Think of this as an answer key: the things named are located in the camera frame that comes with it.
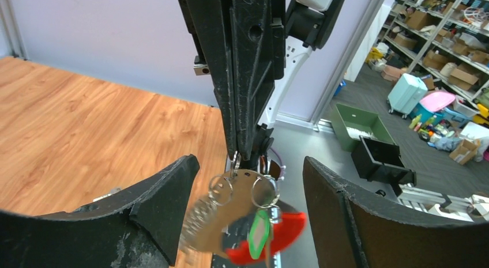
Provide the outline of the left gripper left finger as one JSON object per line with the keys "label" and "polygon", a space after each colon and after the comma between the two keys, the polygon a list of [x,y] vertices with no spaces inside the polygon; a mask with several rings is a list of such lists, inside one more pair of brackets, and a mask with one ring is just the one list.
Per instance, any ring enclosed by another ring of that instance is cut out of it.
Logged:
{"label": "left gripper left finger", "polygon": [[190,154],[77,210],[42,216],[1,211],[2,267],[171,267],[193,181]]}

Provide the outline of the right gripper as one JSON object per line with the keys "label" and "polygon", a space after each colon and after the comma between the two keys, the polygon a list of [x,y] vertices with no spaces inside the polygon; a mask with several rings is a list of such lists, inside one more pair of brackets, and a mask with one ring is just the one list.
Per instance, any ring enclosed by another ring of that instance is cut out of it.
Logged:
{"label": "right gripper", "polygon": [[197,50],[195,73],[213,81],[228,156],[250,160],[258,121],[284,75],[285,0],[178,2]]}

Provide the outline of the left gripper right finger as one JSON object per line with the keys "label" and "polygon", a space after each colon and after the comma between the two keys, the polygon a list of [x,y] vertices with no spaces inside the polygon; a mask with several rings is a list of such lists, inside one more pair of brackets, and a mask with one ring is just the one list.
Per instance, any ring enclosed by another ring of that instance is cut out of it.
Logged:
{"label": "left gripper right finger", "polygon": [[303,187],[319,267],[487,267],[488,223],[419,212],[312,157]]}

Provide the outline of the metal key holder red handle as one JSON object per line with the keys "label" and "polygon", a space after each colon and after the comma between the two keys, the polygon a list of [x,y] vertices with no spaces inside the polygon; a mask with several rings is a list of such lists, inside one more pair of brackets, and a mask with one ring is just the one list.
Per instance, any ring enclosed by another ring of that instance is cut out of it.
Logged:
{"label": "metal key holder red handle", "polygon": [[249,254],[247,237],[255,214],[266,210],[273,225],[270,267],[280,267],[280,254],[306,226],[307,216],[280,200],[284,166],[264,155],[255,169],[244,169],[235,156],[229,171],[209,181],[208,193],[187,212],[179,248],[188,264],[192,252],[210,253],[212,267],[266,267]]}

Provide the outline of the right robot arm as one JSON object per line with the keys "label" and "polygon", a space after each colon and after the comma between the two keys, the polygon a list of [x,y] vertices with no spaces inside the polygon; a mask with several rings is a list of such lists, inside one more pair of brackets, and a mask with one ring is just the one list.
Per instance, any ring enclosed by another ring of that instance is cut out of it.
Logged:
{"label": "right robot arm", "polygon": [[345,0],[178,0],[209,75],[233,169],[256,169],[296,74],[327,42]]}

